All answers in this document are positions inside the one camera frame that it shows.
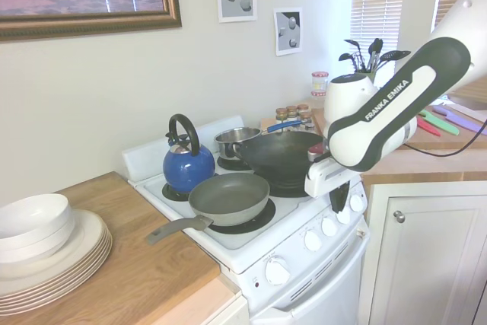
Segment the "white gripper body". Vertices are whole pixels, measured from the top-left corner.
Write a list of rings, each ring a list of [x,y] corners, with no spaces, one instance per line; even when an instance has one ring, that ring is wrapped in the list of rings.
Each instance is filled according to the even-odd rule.
[[[307,195],[318,198],[350,180],[359,178],[359,172],[343,167],[332,158],[326,158],[312,163],[305,178],[304,191]]]

